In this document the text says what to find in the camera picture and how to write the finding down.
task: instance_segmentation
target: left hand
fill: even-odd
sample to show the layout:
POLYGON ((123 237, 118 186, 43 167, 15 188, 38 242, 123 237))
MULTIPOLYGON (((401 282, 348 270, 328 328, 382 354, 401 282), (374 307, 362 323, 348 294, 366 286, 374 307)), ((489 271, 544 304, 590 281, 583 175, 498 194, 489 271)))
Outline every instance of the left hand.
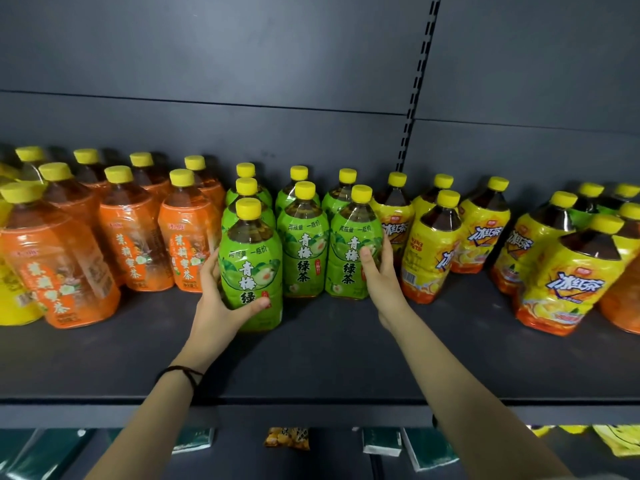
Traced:
POLYGON ((206 372, 231 343, 240 327, 269 306, 269 298, 261 297, 237 310, 229 310, 218 291, 219 278, 218 250, 215 250, 200 270, 202 297, 196 306, 187 343, 173 363, 206 372))

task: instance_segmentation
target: yellow bottle cap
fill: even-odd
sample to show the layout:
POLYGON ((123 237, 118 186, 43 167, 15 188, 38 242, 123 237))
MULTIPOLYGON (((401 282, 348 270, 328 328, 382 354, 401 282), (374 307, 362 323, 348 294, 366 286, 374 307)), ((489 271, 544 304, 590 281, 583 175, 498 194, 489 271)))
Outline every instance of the yellow bottle cap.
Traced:
POLYGON ((353 168, 340 168, 338 180, 343 184, 354 184, 357 176, 358 172, 353 168))
POLYGON ((48 182, 59 182, 60 180, 68 180, 74 176, 71 174, 69 165, 62 162, 45 163, 40 165, 40 173, 48 182))
POLYGON ((604 190, 604 186, 600 184, 594 184, 593 182, 585 182, 580 185, 578 192, 585 197, 597 197, 604 190))
POLYGON ((460 202, 460 194, 455 190, 441 190, 436 202, 441 207, 455 207, 460 202))
POLYGON ((620 215, 626 219, 640 221, 640 203, 626 202, 622 204, 620 215))
POLYGON ((491 190, 495 190, 496 192, 504 192, 507 190, 508 186, 509 181, 503 177, 491 177, 489 179, 489 184, 487 185, 487 187, 491 190))
POLYGON ((236 173, 241 178, 255 177, 255 165, 253 163, 238 163, 236 173))
POLYGON ((433 184, 439 189, 450 189, 453 185, 453 177, 446 173, 439 173, 433 177, 433 184))
POLYGON ((640 193, 640 187, 633 184, 618 184, 616 187, 616 195, 624 198, 633 198, 640 193))
POLYGON ((591 218, 589 228, 605 234, 617 233, 624 222, 620 217, 610 216, 608 214, 596 214, 591 218))
POLYGON ((126 165, 110 166, 104 169, 104 174, 111 184, 126 184, 133 182, 131 168, 126 165))
POLYGON ((311 200, 316 195, 316 184, 313 182, 298 182, 296 184, 296 197, 302 200, 311 200))
POLYGON ((351 189, 351 200, 357 203, 369 203, 373 190, 368 185, 354 185, 351 189))
POLYGON ((289 170, 291 179, 296 182, 302 182, 309 178, 309 169, 304 165, 293 165, 289 170))
POLYGON ((406 173, 393 171, 389 173, 389 179, 387 182, 392 187, 404 187, 404 184, 406 183, 406 173))
POLYGON ((129 158, 131 158, 131 164, 137 167, 151 166, 154 164, 154 159, 151 153, 148 152, 132 153, 129 158))
POLYGON ((244 197, 236 202, 236 214, 239 219, 253 221, 260 218, 262 204, 256 198, 244 197))
POLYGON ((558 190, 558 192, 554 192, 554 194, 551 195, 549 202, 562 209, 569 209, 573 207, 576 200, 578 200, 578 195, 558 190))
POLYGON ((255 178, 245 177, 236 180, 236 192, 238 195, 256 195, 258 193, 258 181, 255 178))
POLYGON ((0 187, 0 195, 9 203, 33 202, 42 195, 42 185, 34 185, 29 182, 12 182, 0 187))
POLYGON ((191 171, 204 170, 206 167, 202 155, 191 155, 184 158, 184 166, 191 171))
POLYGON ((169 179, 174 187, 190 187, 195 183, 193 172, 186 168, 177 168, 169 172, 169 179))
POLYGON ((98 150, 95 148, 81 148, 80 150, 74 150, 74 156, 80 165, 91 165, 100 161, 98 150))
POLYGON ((39 162, 45 159, 44 151, 39 146, 23 146, 16 148, 15 152, 21 162, 39 162))

